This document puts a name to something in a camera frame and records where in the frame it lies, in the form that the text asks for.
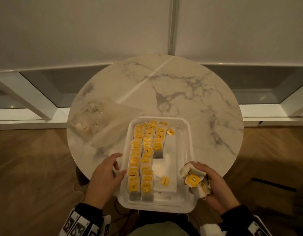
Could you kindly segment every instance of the clear plastic tray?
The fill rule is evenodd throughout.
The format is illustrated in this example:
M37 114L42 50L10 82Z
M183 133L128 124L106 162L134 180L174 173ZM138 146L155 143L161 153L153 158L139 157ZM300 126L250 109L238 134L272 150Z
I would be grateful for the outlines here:
M197 198L189 193L188 187L183 184L183 178L179 174L179 170L185 163L194 160L191 129L185 119L173 117L139 117L130 122L123 151L121 170L127 169L128 167L134 126L138 123L149 122L150 120L167 122L168 128L172 128L175 131L174 135L170 136L167 134L165 137L163 158L153 159L154 201L130 201L127 191L127 175L121 183L118 200L123 207L128 209L188 213L195 208ZM170 178L169 186L161 184L162 176Z

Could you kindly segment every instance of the wooden floor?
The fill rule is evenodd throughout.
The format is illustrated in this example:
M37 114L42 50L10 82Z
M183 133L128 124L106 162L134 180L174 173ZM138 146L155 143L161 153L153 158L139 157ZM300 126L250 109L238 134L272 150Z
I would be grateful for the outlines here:
M240 154L225 179L240 202L292 214L294 193L252 182L257 177L297 188L303 183L303 127L246 128ZM73 205L82 194L75 193L75 163L67 146L66 131L0 131L0 236L58 235ZM115 198L106 205L112 220L130 211ZM125 230L137 218L134 212ZM190 220L194 226L220 221L205 201L199 200ZM111 226L121 230L123 218ZM286 226L265 222L272 234L296 235Z

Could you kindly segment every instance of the marble tabletop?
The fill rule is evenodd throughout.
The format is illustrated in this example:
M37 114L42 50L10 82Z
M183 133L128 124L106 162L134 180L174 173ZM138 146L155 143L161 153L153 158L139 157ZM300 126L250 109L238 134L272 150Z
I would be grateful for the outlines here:
M191 126L195 161L209 165L222 176L239 153L243 139L239 104L227 84L198 63L161 54L114 63L83 86L72 103L68 120L90 100L103 97L138 107L146 116L186 119ZM89 179L105 155L122 152L125 143L124 138L99 153L69 128L67 140L77 166Z

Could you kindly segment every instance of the crumpled tea bag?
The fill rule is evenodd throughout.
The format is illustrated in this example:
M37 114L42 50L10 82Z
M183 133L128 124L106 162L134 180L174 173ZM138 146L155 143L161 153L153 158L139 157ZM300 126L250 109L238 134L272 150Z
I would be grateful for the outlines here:
M180 175L185 178L185 183L192 188L198 198L206 199L207 195L211 193L208 175L194 167L193 163L189 162L182 167Z

